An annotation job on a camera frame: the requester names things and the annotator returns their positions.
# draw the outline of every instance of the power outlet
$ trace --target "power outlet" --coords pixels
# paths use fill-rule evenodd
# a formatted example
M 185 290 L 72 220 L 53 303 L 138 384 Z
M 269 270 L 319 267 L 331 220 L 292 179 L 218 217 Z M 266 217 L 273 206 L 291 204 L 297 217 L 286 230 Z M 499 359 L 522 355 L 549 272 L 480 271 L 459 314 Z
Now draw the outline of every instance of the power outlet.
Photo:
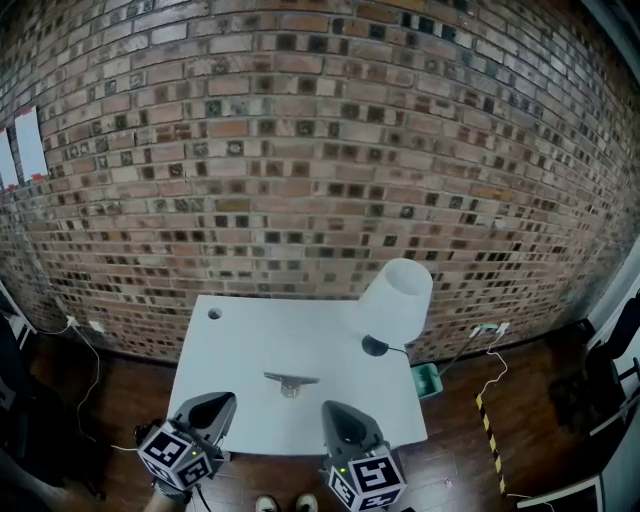
M 94 331 L 104 333 L 104 327 L 102 327 L 102 324 L 97 320 L 89 320 L 89 325 Z

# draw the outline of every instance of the white cable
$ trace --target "white cable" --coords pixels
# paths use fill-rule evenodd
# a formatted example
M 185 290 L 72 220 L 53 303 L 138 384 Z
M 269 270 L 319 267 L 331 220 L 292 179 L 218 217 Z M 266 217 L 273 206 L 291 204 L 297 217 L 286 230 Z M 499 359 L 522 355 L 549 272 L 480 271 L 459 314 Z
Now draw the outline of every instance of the white cable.
M 504 332 L 501 332 L 500 334 L 498 334 L 497 338 L 495 340 L 493 340 L 491 342 L 491 344 L 489 345 L 489 348 L 487 350 L 487 354 L 490 356 L 498 356 L 500 358 L 500 361 L 502 361 L 502 364 L 504 365 L 504 370 L 502 370 L 502 373 L 500 375 L 498 375 L 497 379 L 493 379 L 488 381 L 484 387 L 482 388 L 482 391 L 480 392 L 480 396 L 482 396 L 482 394 L 485 392 L 485 390 L 487 389 L 487 386 L 489 384 L 495 384 L 496 382 L 498 382 L 500 380 L 500 378 L 507 373 L 507 370 L 509 370 L 509 367 L 507 366 L 507 363 L 504 362 L 504 359 L 502 359 L 502 356 L 500 354 L 498 354 L 497 352 L 493 352 L 491 349 L 493 348 L 493 346 L 498 343 L 498 341 L 500 340 L 500 338 L 502 338 L 502 336 L 504 336 Z
M 42 330 L 38 329 L 38 334 L 49 334 L 49 335 L 62 334 L 67 329 L 69 329 L 69 327 L 71 327 L 71 325 L 67 324 L 67 326 L 64 329 L 62 329 L 61 331 L 58 331 L 58 332 L 47 332 L 47 331 L 42 331 Z
M 82 435 L 84 435 L 85 437 L 91 439 L 94 443 L 97 443 L 97 441 L 93 437 L 91 437 L 89 434 L 85 433 L 84 430 L 82 430 L 82 425 L 80 423 L 80 407 L 82 407 L 84 405 L 84 403 L 89 399 L 89 395 L 91 394 L 91 391 L 93 390 L 93 388 L 95 388 L 97 386 L 98 382 L 100 381 L 100 356 L 98 355 L 96 350 L 91 346 L 91 343 L 89 343 L 89 340 L 85 337 L 85 335 L 82 334 L 82 332 L 80 332 L 80 330 L 77 329 L 75 325 L 73 326 L 73 330 L 76 331 L 76 334 L 78 334 L 78 336 L 80 336 L 82 338 L 82 340 L 87 344 L 87 346 L 92 350 L 92 352 L 96 355 L 96 359 L 98 361 L 97 364 L 96 364 L 96 380 L 91 385 L 91 387 L 87 390 L 87 394 L 84 396 L 84 399 L 82 400 L 82 402 L 80 402 L 80 405 L 78 405 L 78 408 L 76 409 L 76 417 L 78 418 L 78 430 L 80 430 L 80 433 Z M 122 448 L 121 446 L 116 446 L 115 444 L 112 444 L 110 446 L 111 446 L 111 448 L 115 448 L 116 450 L 120 450 L 120 451 L 123 451 L 123 452 L 137 452 L 138 451 L 137 448 Z
M 525 496 L 524 494 L 513 494 L 513 493 L 509 493 L 507 494 L 507 496 L 517 496 L 518 498 L 531 498 L 532 496 Z M 543 505 L 548 505 L 552 512 L 555 512 L 555 509 L 553 508 L 553 505 L 551 503 L 547 503 L 546 501 L 543 503 Z

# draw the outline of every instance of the green bin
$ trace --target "green bin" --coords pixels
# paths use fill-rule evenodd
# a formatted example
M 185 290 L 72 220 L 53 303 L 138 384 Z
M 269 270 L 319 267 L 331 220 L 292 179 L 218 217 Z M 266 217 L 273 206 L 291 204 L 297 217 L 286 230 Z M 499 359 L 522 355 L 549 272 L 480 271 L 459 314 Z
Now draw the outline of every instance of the green bin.
M 435 364 L 427 363 L 413 366 L 411 375 L 420 400 L 437 395 L 442 391 L 442 379 L 438 375 Z

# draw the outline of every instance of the black lamp base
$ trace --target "black lamp base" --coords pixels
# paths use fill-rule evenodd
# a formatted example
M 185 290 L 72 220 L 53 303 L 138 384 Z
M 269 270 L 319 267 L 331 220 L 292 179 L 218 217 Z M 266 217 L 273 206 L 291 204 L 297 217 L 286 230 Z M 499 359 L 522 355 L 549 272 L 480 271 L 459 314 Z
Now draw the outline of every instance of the black lamp base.
M 362 350 L 373 357 L 380 357 L 385 355 L 389 351 L 389 345 L 380 340 L 375 339 L 373 336 L 365 336 L 362 338 Z

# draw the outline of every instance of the white table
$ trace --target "white table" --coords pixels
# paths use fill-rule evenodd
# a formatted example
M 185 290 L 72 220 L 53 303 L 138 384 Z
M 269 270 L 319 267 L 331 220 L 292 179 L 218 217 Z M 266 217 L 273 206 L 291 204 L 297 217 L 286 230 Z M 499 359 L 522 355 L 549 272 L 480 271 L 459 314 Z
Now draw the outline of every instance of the white table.
M 176 373 L 169 417 L 194 396 L 235 393 L 238 407 L 222 448 L 264 455 L 326 453 L 321 406 L 337 400 L 378 422 L 392 447 L 427 439 L 404 354 L 367 355 L 365 333 L 348 318 L 355 301 L 249 299 L 201 295 Z M 210 310 L 221 317 L 212 320 Z M 295 398 L 264 372 L 319 378 Z

